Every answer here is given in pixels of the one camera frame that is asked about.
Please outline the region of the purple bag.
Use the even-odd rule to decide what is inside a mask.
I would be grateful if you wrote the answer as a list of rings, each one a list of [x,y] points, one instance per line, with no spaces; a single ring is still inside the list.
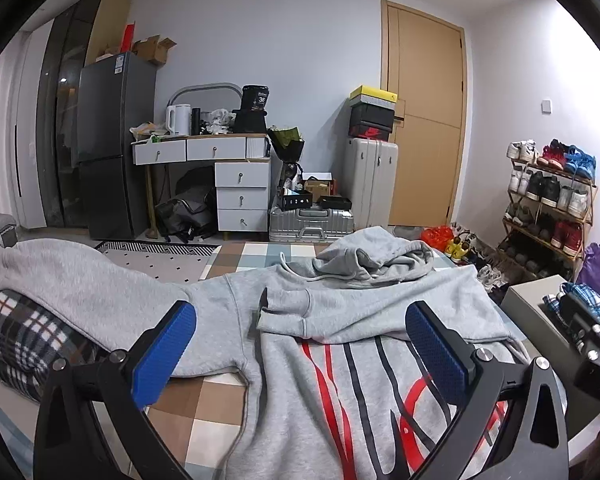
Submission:
[[[600,294],[600,244],[592,243],[585,248],[576,282],[588,285]]]

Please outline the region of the white drawer desk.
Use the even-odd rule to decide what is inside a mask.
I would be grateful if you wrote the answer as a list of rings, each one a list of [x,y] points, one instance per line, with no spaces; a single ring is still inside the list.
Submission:
[[[270,206],[270,142],[264,133],[160,136],[132,144],[137,166],[211,164],[222,232],[265,233]]]

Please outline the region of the wall light switch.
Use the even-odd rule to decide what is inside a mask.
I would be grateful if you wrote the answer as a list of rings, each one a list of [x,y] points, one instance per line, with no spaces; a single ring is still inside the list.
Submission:
[[[552,112],[552,101],[551,100],[542,100],[541,101],[541,113],[542,114],[550,114]]]

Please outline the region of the silver aluminium suitcase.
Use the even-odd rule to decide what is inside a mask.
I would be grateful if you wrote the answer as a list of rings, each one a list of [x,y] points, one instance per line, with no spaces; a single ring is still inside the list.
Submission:
[[[330,243],[354,231],[353,214],[339,209],[283,210],[268,214],[268,238],[276,243]]]

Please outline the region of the stack of shoe boxes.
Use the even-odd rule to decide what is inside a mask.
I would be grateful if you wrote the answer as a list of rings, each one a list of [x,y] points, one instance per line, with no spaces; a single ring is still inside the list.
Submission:
[[[368,140],[389,140],[398,95],[362,84],[349,96],[349,136]]]

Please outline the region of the white electric kettle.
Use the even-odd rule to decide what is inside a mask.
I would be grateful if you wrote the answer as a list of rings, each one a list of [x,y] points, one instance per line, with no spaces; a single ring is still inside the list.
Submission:
[[[189,136],[192,108],[189,104],[173,104],[166,108],[166,130],[171,136]]]

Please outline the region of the wooden shoe rack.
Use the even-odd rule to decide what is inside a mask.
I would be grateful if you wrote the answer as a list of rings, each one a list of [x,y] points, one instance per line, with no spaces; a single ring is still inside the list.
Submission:
[[[598,186],[552,166],[513,159],[498,253],[525,281],[559,275],[574,281],[594,226]]]

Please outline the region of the wooden door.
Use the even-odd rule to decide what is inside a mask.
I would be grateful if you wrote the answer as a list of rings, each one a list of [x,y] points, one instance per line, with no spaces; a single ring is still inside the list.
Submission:
[[[465,32],[389,0],[381,1],[381,28],[381,88],[398,96],[390,223],[441,226],[451,220],[464,151]]]

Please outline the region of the dotted floor rug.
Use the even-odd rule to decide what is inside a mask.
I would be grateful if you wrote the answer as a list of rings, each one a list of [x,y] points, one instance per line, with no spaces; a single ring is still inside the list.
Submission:
[[[163,283],[198,282],[218,245],[160,242],[101,242],[96,249],[118,266]]]

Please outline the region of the cardboard box on fridge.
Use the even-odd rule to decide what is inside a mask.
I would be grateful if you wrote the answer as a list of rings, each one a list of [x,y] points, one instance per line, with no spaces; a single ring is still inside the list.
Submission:
[[[169,51],[175,46],[176,42],[172,39],[156,35],[138,40],[133,44],[132,52],[149,63],[163,66],[168,60]]]

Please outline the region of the blue plaid cloth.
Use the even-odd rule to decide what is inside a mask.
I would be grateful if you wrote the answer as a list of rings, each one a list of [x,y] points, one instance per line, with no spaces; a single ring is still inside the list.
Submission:
[[[600,294],[587,284],[570,282],[562,283],[559,286],[559,292],[556,295],[545,295],[543,297],[543,304],[548,312],[554,314],[562,324],[567,326],[571,315],[567,312],[562,312],[560,300],[568,295],[572,295],[582,302],[585,311],[592,315],[594,320],[600,324]]]

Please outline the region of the black refrigerator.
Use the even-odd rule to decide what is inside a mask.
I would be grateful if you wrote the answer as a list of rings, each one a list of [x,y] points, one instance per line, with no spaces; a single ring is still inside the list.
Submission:
[[[76,164],[88,232],[134,240],[149,226],[144,170],[131,129],[154,119],[157,67],[132,52],[83,67],[76,112]]]

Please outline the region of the black backpack under desk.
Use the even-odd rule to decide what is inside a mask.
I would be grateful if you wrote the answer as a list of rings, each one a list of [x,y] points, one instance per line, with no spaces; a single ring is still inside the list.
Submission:
[[[175,194],[155,206],[157,230],[170,242],[182,243],[196,237],[218,232],[214,168],[202,166],[189,169],[175,185]]]

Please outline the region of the yellow shoes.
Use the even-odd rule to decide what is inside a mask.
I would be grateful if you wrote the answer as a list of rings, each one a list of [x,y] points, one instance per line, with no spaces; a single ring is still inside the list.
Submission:
[[[459,236],[454,237],[446,246],[444,254],[453,262],[459,263],[469,252],[471,242],[462,240]]]

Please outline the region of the grey hoodie with print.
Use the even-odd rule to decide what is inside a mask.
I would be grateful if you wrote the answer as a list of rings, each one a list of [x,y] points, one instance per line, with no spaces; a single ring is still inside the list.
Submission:
[[[127,349],[178,300],[197,327],[175,375],[242,376],[242,430],[225,479],[406,479],[453,409],[407,336],[425,301],[446,327],[505,363],[527,362],[472,266],[379,226],[314,259],[163,283],[64,240],[0,247],[0,289],[35,300],[108,350]]]

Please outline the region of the plaid blanket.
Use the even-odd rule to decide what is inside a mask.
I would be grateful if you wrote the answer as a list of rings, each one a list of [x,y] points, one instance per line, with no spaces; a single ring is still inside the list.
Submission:
[[[106,354],[35,301],[0,290],[0,382],[6,386],[38,402],[53,362],[90,364]]]

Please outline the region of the orange plastic bag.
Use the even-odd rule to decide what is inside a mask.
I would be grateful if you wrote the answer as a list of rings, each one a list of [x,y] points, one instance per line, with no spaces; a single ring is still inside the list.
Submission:
[[[420,233],[419,239],[429,245],[431,248],[444,252],[449,242],[454,240],[455,234],[449,226],[434,226],[424,229]]]

